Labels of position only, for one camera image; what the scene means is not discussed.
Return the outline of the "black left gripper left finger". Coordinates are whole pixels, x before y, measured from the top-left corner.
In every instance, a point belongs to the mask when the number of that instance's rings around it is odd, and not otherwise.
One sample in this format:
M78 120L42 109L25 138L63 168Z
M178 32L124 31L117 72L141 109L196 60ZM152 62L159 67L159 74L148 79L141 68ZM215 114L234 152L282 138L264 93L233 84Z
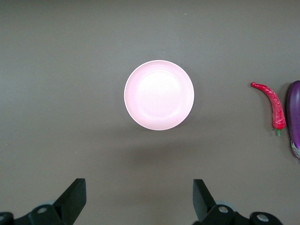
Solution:
M0 225L73 225L85 204L86 180L75 179L52 204L40 205L20 218L0 212Z

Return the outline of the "purple eggplant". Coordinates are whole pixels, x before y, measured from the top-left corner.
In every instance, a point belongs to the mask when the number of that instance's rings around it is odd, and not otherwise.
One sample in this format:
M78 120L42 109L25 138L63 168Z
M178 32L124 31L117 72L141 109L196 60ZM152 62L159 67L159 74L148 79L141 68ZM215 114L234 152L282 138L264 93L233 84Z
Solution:
M286 112L292 152L300 160L300 80L289 86Z

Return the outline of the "red chili pepper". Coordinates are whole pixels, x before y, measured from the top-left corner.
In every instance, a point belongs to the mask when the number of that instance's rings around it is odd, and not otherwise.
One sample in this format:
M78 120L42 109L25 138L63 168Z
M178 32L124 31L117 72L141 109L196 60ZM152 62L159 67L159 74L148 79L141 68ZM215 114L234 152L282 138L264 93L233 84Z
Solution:
M278 136L281 136L281 131L286 127L284 110L277 94L268 86L252 82L252 88L260 90L269 99L272 108L272 125Z

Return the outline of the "brown table cover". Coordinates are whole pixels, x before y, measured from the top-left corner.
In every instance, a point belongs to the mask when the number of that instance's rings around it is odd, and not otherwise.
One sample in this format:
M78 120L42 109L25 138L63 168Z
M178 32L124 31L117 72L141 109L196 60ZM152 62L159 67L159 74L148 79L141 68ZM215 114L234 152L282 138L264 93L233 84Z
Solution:
M151 131L124 86L168 60L189 116ZM268 98L300 79L300 0L1 0L0 211L16 217L85 178L75 225L191 225L193 179L217 201L300 225L300 161Z

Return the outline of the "pink round plate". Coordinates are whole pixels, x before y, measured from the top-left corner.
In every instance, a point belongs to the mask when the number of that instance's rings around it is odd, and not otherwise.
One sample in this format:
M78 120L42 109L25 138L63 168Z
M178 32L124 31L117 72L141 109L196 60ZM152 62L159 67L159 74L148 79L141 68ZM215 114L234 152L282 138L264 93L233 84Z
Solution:
M124 103L130 117L150 130L178 126L194 104L193 83L177 64L152 60L139 65L128 77Z

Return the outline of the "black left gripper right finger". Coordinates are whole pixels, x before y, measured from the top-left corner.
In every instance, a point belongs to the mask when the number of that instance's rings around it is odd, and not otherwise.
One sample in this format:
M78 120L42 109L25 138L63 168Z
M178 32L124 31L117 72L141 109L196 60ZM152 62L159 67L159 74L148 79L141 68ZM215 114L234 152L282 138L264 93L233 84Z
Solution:
M193 225L282 225L266 212L253 212L246 218L227 205L217 204L202 179L193 180L193 206L198 218Z

